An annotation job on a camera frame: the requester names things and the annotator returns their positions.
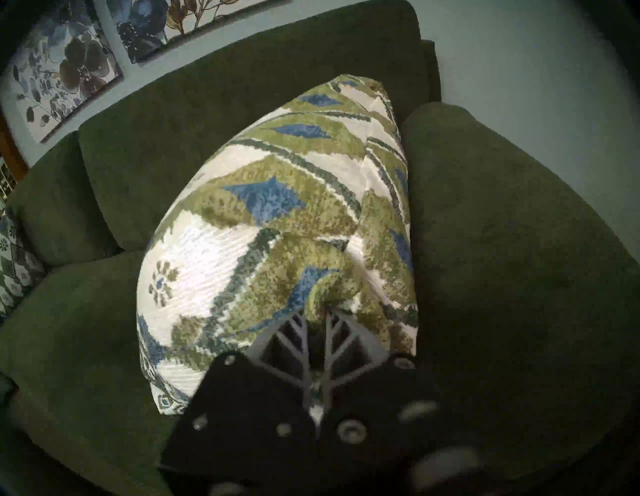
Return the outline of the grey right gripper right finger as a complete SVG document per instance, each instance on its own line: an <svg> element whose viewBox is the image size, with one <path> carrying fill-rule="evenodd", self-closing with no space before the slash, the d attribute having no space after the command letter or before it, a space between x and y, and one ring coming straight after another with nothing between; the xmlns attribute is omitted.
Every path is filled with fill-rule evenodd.
<svg viewBox="0 0 640 496"><path fill-rule="evenodd" d="M327 318L320 460L343 476L397 472L451 446L449 410L426 369L352 316Z"/></svg>

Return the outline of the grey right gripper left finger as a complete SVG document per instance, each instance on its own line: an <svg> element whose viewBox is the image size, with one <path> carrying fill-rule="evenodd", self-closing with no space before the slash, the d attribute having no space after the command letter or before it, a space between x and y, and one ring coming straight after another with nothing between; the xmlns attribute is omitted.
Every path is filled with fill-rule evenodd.
<svg viewBox="0 0 640 496"><path fill-rule="evenodd" d="M294 310L217 356L160 456L165 480L314 480L307 322Z"/></svg>

